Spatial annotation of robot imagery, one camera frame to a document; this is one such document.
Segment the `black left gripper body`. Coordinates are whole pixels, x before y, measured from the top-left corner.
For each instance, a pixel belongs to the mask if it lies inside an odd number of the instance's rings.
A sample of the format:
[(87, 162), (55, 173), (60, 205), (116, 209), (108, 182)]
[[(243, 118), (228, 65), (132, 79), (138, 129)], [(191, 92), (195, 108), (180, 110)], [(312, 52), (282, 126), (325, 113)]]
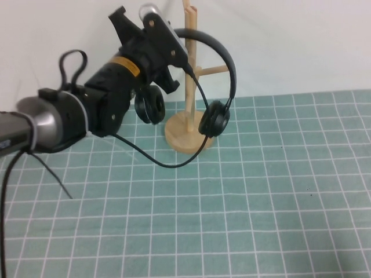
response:
[(124, 67), (142, 86), (154, 82), (167, 94), (175, 92), (179, 82), (172, 78), (164, 57), (151, 42), (147, 31), (128, 19), (125, 12), (126, 9), (120, 7), (108, 17), (121, 42), (110, 63)]

